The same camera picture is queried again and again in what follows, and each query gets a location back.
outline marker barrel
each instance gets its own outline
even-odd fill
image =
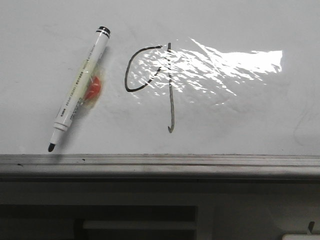
[[[57,144],[64,132],[71,126],[79,106],[83,103],[85,93],[91,83],[92,74],[105,51],[109,38],[110,31],[104,26],[99,27],[95,32],[94,42],[91,44],[86,59],[80,66],[71,89],[54,121],[51,144]]]

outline whiteboard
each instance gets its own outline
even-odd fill
[[[49,154],[57,112],[96,28],[105,26],[101,96],[52,154],[319,155],[319,7],[311,0],[4,0],[0,154]],[[172,133],[165,76],[137,92],[124,86],[136,51],[163,46],[136,59],[132,87],[157,69],[168,43],[193,54],[192,67],[226,67],[214,79],[199,65],[197,75],[176,65]],[[236,64],[243,68],[228,75]]]

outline black marker tip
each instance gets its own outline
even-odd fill
[[[55,146],[56,146],[55,144],[50,143],[48,151],[51,153],[54,150]]]

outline whiteboard marker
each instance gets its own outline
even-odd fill
[[[71,126],[78,107],[83,103],[85,93],[91,83],[92,73],[105,51],[110,38],[110,30],[104,26],[95,32],[95,40],[89,48],[86,59],[80,66],[71,90],[68,92],[53,124],[53,134],[48,148],[52,152],[62,138],[63,134]]]

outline metal ledge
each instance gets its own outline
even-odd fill
[[[0,178],[320,179],[320,156],[4,154]]]

